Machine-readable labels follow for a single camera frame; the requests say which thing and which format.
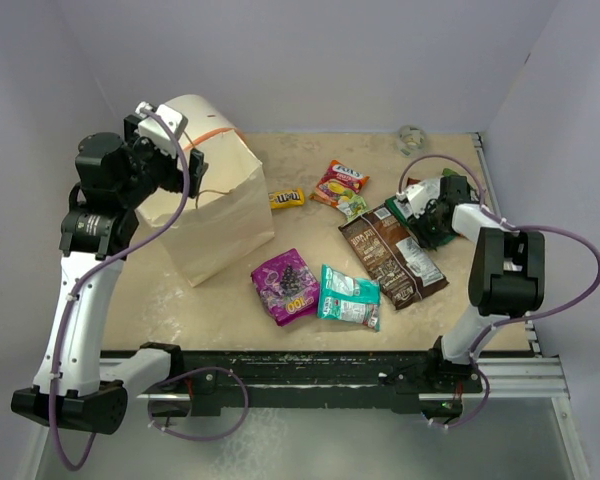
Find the orange fox's fruits candy bag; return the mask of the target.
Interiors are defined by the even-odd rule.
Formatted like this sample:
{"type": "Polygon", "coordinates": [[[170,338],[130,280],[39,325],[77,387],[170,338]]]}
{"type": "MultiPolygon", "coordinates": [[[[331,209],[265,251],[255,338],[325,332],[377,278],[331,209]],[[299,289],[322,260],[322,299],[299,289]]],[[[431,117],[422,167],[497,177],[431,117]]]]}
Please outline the orange fox's fruits candy bag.
{"type": "Polygon", "coordinates": [[[369,181],[369,176],[332,160],[309,198],[321,204],[336,208],[342,201],[360,193],[369,181]]]}

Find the green chips bag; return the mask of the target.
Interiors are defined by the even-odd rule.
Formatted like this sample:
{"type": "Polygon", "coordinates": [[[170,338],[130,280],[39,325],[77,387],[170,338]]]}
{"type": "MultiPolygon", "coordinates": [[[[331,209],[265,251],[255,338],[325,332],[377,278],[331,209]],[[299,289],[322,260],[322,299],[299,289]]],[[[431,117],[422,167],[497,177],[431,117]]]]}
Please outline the green chips bag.
{"type": "Polygon", "coordinates": [[[409,178],[407,190],[415,197],[416,206],[408,196],[399,199],[396,195],[387,199],[385,206],[419,246],[428,250],[436,250],[457,236],[451,228],[453,207],[464,202],[477,204],[482,193],[469,184],[466,176],[448,168],[438,177],[409,178]]]}

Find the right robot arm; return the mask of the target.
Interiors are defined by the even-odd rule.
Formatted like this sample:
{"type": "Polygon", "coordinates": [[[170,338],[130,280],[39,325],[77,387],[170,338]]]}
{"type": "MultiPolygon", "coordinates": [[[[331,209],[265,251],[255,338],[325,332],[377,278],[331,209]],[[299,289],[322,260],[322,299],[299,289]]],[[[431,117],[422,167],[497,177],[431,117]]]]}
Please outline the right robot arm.
{"type": "Polygon", "coordinates": [[[545,287],[545,238],[518,232],[498,220],[472,194],[466,177],[421,181],[399,193],[411,216],[407,225],[421,246],[451,234],[474,243],[468,279],[469,307],[428,352],[426,383],[447,391],[477,374],[475,361],[504,322],[540,308],[545,287]]]}

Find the brown chips bag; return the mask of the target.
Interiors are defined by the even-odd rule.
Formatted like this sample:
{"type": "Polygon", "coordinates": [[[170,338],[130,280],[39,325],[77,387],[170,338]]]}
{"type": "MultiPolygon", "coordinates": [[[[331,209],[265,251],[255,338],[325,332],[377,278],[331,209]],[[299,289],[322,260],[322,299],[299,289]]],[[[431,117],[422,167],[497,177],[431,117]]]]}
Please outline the brown chips bag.
{"type": "Polygon", "coordinates": [[[446,276],[387,207],[362,213],[339,231],[395,309],[405,309],[448,286],[446,276]]]}

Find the brown paper bag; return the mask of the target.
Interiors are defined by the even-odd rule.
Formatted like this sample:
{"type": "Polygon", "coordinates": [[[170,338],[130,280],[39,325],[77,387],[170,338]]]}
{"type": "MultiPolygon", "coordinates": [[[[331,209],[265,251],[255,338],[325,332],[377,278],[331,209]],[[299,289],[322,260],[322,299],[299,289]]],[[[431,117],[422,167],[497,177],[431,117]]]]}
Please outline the brown paper bag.
{"type": "Polygon", "coordinates": [[[199,199],[158,238],[193,287],[274,238],[262,163],[238,132],[218,131],[196,148],[208,164],[199,199]]]}

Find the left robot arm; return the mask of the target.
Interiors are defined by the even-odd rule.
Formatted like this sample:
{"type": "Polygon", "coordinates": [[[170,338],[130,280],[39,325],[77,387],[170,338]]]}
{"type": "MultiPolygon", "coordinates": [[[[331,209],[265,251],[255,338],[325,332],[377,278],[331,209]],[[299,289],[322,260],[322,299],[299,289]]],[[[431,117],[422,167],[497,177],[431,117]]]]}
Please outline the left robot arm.
{"type": "Polygon", "coordinates": [[[186,154],[179,140],[188,120],[161,105],[138,106],[124,133],[101,132],[78,146],[79,181],[61,223],[61,284],[45,355],[31,386],[14,392],[11,409],[52,431],[113,434],[128,401],[157,385],[182,387],[183,353],[148,342],[104,371],[100,354],[109,305],[139,221],[137,208],[157,190],[178,193],[181,214],[199,192],[207,165],[201,152],[186,154]]]}

